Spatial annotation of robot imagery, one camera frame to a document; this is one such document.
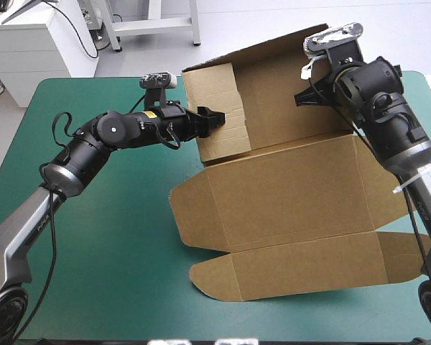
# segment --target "cardboard panel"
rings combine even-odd
[[[389,283],[406,282],[420,276],[422,255],[414,234],[378,232]],[[421,235],[425,250],[431,248],[428,235]]]
[[[374,230],[352,136],[205,171],[230,252]]]
[[[170,201],[180,237],[186,245],[228,251],[206,172],[200,172],[174,188]]]
[[[302,67],[309,62],[302,42],[295,48],[235,69],[253,149],[348,128],[330,107],[295,105],[294,95],[310,86],[300,79]],[[327,63],[318,61],[313,80],[319,80],[327,71]]]
[[[375,232],[229,254],[194,265],[190,278],[225,301],[388,283]]]
[[[231,255],[224,255],[208,260],[202,265],[193,265],[190,269],[190,279],[197,288],[218,300],[243,300],[239,290],[236,271]]]
[[[392,193],[399,184],[397,179],[376,161],[358,137],[354,137],[354,142],[358,153],[359,173],[366,191],[372,221],[377,229],[406,215],[407,207],[402,193]]]
[[[235,76],[230,63],[183,74],[188,106],[196,111],[207,106],[225,113],[226,123],[209,138],[197,139],[203,162],[247,152],[249,142],[243,103],[236,90]]]

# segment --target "corrugated cardboard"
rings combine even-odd
[[[184,243],[230,253],[190,271],[211,297],[253,300],[420,275],[413,234],[376,232],[407,212],[391,192],[396,179],[333,111],[295,106],[293,95],[307,87],[303,39],[325,28],[183,73],[190,106],[227,114],[228,126],[198,142],[204,171],[171,192]]]

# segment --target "white clip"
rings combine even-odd
[[[422,167],[419,167],[418,168],[418,173],[415,176],[411,177],[409,180],[407,180],[404,183],[402,183],[401,185],[398,185],[395,189],[393,189],[393,193],[394,194],[401,193],[402,190],[404,188],[406,188],[410,183],[418,180],[424,174],[427,174],[430,171],[431,171],[431,164],[426,164],[426,165],[424,165]]]
[[[326,54],[317,55],[315,57],[312,57],[311,61],[307,65],[302,67],[302,74],[300,75],[301,79],[303,79],[304,81],[307,81],[308,79],[310,79],[311,78],[311,70],[313,69],[313,63],[315,63],[315,61],[322,60],[326,57],[327,57]]]

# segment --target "green table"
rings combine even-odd
[[[127,111],[142,95],[138,80],[52,79],[40,84],[0,169],[0,223],[40,184],[39,164],[58,152],[50,131],[54,115],[71,112],[74,129],[106,109]],[[425,78],[409,72],[404,82],[407,98],[431,136],[431,92]],[[182,80],[168,98],[185,100]],[[425,277],[245,303],[202,294],[192,286],[188,270],[220,253],[186,247],[168,201],[171,188],[201,169],[194,141],[178,151],[155,145],[114,153],[86,191],[67,200],[56,215],[59,261],[24,338],[431,338],[417,299],[417,286]],[[411,227],[403,218],[385,229]],[[34,284],[26,288],[35,303],[50,262],[48,229],[29,261]]]

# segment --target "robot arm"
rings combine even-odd
[[[357,43],[362,31],[359,23],[352,23],[305,40],[311,62],[302,77],[309,78],[312,64],[321,58],[330,63],[330,72],[315,83],[310,79],[311,86],[295,101],[298,106],[339,107],[350,125],[364,131],[376,159],[401,183],[398,191],[405,189],[412,197],[431,238],[431,141],[402,95],[401,68],[382,57],[363,61]],[[431,250],[423,270],[431,280]],[[431,322],[431,281],[420,286],[420,301]]]
[[[170,73],[145,75],[144,111],[107,111],[82,125],[55,159],[40,167],[44,183],[0,225],[0,344],[8,344],[27,307],[21,287],[31,282],[27,252],[66,198],[78,196],[116,150],[164,144],[174,150],[181,142],[208,137],[225,123],[225,114],[198,107],[193,112],[166,99],[176,86]],[[66,131],[71,122],[65,126]],[[50,209],[50,197],[53,198]]]

